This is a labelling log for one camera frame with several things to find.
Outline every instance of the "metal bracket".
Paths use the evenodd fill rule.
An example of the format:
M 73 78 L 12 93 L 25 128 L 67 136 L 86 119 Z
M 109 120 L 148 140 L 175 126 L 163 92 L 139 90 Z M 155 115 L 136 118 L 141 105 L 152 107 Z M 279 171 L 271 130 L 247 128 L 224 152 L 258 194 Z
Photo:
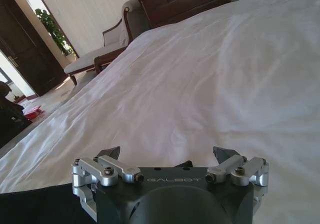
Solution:
M 113 168 L 125 183 L 142 183 L 144 181 L 144 176 L 138 167 L 128 166 L 107 155 L 99 156 L 97 162 L 104 168 Z
M 243 166 L 236 168 L 231 173 L 232 183 L 236 186 L 254 184 L 253 214 L 261 205 L 262 197 L 268 193 L 269 163 L 262 158 L 254 157 Z
M 258 157 L 252 158 L 243 166 L 231 172 L 232 183 L 237 186 L 247 186 L 249 182 L 266 187 L 269 182 L 269 164 Z
M 97 221 L 97 205 L 92 188 L 100 182 L 104 187 L 118 183 L 119 176 L 125 183 L 141 183 L 144 176 L 138 167 L 127 166 L 110 156 L 76 159 L 72 164 L 72 192 L 80 198 L 82 208 Z
M 223 183 L 226 176 L 230 174 L 236 167 L 244 164 L 244 158 L 241 155 L 233 155 L 220 165 L 209 167 L 205 180 L 208 183 Z

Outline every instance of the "sunlight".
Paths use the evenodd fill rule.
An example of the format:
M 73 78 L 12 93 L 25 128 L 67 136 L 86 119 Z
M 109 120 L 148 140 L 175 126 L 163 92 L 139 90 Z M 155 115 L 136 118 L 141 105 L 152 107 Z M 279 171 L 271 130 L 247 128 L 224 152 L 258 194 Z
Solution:
M 55 91 L 58 90 L 59 88 L 61 88 L 64 84 L 66 84 L 67 81 L 70 80 L 70 76 L 68 76 L 56 89 L 54 89 Z

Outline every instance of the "bed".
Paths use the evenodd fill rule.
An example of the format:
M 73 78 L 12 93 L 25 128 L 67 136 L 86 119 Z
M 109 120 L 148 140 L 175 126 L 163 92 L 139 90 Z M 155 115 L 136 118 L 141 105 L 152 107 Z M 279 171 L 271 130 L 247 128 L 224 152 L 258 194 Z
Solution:
M 214 166 L 212 147 L 270 163 L 259 224 L 318 223 L 320 0 L 240 0 L 136 38 L 0 159 L 0 192 L 71 182 L 71 163 Z

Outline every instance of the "wooden chair leg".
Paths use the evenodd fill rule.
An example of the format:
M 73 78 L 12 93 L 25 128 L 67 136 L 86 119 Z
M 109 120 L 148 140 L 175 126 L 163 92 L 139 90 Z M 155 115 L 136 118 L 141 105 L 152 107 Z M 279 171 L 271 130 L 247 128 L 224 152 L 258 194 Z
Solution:
M 99 64 L 94 64 L 95 72 L 97 75 L 99 75 L 102 72 L 102 67 Z
M 71 75 L 71 74 L 69 74 L 69 77 L 73 81 L 73 84 L 76 86 L 78 84 L 77 80 L 76 80 L 76 77 L 74 75 Z

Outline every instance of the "tiled floor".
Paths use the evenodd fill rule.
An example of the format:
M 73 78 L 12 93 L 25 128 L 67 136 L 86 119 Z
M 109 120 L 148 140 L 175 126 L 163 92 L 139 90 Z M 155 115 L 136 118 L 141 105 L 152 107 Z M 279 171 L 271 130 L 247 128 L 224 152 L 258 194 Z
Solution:
M 96 76 L 95 71 L 82 72 L 76 74 L 77 86 L 74 86 L 70 78 L 67 78 L 61 85 L 50 90 L 41 97 L 33 100 L 24 99 L 19 104 L 24 107 L 24 110 L 30 110 L 36 106 L 41 106 L 41 113 L 37 118 L 32 120 L 32 124 L 24 129 L 19 135 L 9 141 L 6 145 L 0 148 L 0 158 L 10 151 L 20 140 L 26 137 L 33 129 L 41 122 L 50 116 L 55 110 L 61 107 L 64 103 L 70 100 L 77 94 L 85 85 L 87 85 Z

